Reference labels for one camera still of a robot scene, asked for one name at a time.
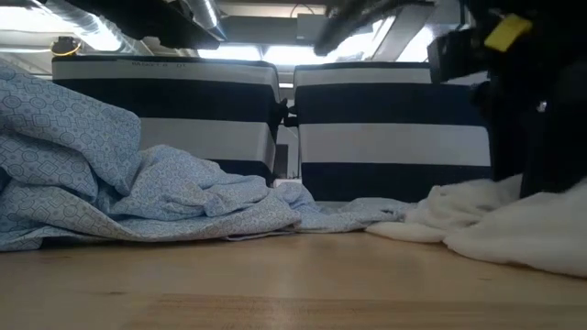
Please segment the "long ribbed ceiling duct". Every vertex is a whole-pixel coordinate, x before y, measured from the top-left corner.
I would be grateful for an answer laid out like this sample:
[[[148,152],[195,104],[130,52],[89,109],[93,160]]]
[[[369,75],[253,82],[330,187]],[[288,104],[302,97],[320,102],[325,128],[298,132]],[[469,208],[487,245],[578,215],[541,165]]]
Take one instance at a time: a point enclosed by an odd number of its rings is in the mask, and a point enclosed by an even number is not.
[[[139,55],[136,41],[131,41],[112,22],[86,12],[65,0],[31,0],[52,17],[69,25],[73,33],[94,50]]]

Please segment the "grey ceiling beam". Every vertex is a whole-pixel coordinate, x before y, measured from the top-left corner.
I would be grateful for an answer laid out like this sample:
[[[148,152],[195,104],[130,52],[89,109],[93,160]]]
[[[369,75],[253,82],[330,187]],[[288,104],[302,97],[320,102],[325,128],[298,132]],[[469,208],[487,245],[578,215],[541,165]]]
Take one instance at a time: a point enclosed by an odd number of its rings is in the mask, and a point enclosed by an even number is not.
[[[423,62],[426,47],[434,38],[431,28],[426,25],[434,11],[434,5],[407,5],[401,8],[371,60]]]

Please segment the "navy white striped fabric bin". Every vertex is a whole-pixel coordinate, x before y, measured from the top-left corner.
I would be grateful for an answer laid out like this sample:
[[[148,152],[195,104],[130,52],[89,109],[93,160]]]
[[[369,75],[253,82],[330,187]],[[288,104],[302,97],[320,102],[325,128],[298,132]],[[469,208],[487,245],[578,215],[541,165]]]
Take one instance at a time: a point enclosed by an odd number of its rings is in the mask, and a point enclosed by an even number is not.
[[[349,62],[293,74],[302,183],[314,199],[424,199],[435,185],[491,176],[476,73],[433,83],[427,64]]]
[[[59,57],[51,65],[54,83],[137,115],[142,149],[168,145],[273,182],[287,109],[274,65],[132,56]]]

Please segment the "silver round ventilation duct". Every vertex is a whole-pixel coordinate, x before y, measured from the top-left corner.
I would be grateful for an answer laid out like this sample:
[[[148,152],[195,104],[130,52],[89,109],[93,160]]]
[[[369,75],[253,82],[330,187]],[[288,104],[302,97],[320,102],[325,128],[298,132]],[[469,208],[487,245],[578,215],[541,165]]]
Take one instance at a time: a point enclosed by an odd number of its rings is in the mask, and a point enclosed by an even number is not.
[[[219,41],[227,36],[221,26],[221,17],[215,0],[183,0],[192,13],[193,21]]]

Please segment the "white fleece cloth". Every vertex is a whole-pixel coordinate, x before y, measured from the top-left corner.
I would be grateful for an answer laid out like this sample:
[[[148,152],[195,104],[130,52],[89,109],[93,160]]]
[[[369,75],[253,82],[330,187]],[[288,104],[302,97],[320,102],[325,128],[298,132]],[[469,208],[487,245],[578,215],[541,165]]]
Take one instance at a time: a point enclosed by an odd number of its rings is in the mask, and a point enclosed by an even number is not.
[[[587,278],[587,177],[564,192],[521,197],[520,188],[518,175],[435,186],[400,221],[366,230],[442,243],[470,259]]]

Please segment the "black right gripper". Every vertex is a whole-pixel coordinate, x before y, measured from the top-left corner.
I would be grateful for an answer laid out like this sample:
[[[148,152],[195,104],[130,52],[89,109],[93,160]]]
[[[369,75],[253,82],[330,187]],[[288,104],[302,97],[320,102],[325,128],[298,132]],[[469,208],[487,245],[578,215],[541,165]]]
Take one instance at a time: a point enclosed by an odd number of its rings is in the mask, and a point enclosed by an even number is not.
[[[587,0],[462,0],[475,25],[474,59],[507,82],[548,90],[522,180],[524,197],[562,193],[587,177]],[[519,112],[497,82],[474,88],[494,180],[523,171]]]

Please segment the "light blue patterned cloth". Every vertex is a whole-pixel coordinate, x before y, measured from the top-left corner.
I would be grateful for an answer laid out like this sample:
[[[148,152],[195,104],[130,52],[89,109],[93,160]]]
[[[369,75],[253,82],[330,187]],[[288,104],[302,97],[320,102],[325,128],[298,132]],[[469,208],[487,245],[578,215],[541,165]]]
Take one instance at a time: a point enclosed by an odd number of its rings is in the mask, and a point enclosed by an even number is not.
[[[48,239],[177,242],[339,233],[398,222],[408,203],[318,204],[302,185],[159,145],[139,118],[0,60],[0,252]]]

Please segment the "yellow black ceiling object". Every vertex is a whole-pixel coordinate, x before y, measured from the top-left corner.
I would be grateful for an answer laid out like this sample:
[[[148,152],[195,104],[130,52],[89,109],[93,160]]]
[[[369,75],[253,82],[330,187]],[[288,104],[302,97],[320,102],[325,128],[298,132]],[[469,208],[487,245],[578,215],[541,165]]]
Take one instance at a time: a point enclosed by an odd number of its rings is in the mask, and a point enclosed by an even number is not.
[[[50,45],[50,53],[55,57],[76,56],[83,43],[73,37],[59,36]]]

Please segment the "grey ceiling box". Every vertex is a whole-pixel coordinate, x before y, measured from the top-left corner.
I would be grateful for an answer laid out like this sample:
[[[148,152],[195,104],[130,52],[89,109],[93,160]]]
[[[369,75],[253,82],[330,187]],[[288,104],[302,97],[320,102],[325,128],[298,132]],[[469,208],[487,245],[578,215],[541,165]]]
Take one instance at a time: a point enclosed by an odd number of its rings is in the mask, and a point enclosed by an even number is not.
[[[326,23],[325,16],[298,14],[296,16],[296,43],[314,45]]]

